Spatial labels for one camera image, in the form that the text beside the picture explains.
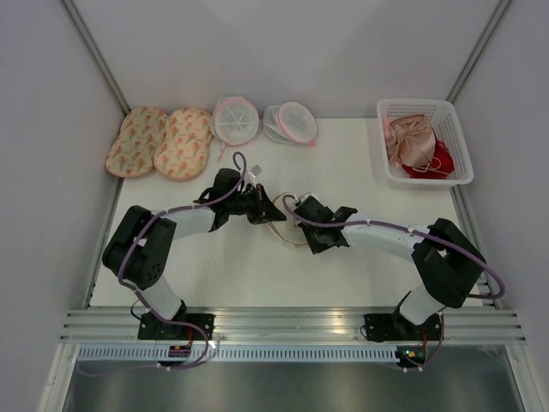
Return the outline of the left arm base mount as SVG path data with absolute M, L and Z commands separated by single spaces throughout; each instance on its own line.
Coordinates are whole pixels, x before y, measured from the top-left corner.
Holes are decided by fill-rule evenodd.
M 215 316 L 211 313 L 188 313 L 184 321 L 201 328 L 210 339 L 214 331 L 214 319 Z M 137 339 L 142 341 L 188 341 L 189 339 L 204 341 L 198 330 L 161 322 L 151 313 L 142 315 Z

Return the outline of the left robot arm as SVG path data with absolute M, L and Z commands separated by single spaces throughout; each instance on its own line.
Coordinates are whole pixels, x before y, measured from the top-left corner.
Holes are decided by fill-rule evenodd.
M 142 206 L 127 210 L 103 252 L 102 263 L 148 309 L 140 317 L 140 340 L 211 337 L 213 317 L 188 315 L 163 272 L 174 240 L 213 232 L 233 215 L 244 215 L 252 225 L 287 219 L 262 185 L 246 184 L 243 174 L 229 168 L 220 169 L 213 186 L 191 206 L 157 214 Z

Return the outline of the cream mesh laundry bag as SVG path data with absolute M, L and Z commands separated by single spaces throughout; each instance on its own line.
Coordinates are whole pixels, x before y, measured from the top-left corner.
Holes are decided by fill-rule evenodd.
M 286 245 L 294 248 L 307 246 L 303 231 L 282 202 L 283 197 L 287 195 L 289 195 L 289 192 L 283 192 L 273 201 L 274 206 L 283 213 L 286 219 L 284 221 L 269 222 L 268 227 L 271 232 Z

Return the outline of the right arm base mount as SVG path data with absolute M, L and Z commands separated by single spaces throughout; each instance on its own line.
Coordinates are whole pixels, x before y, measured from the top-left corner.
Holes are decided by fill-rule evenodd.
M 430 342 L 440 339 L 442 321 L 433 314 L 423 324 L 414 325 L 400 315 L 369 313 L 360 330 L 369 342 Z

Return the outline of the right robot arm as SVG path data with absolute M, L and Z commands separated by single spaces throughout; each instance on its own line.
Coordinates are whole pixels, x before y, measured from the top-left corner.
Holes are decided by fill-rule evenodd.
M 308 196 L 289 207 L 314 254 L 333 247 L 364 248 L 414 265 L 420 285 L 405 294 L 390 313 L 365 316 L 366 338 L 373 342 L 413 341 L 442 334 L 438 313 L 458 309 L 487 265 L 457 225 L 439 218 L 426 227 L 373 219 L 355 208 L 336 211 Z

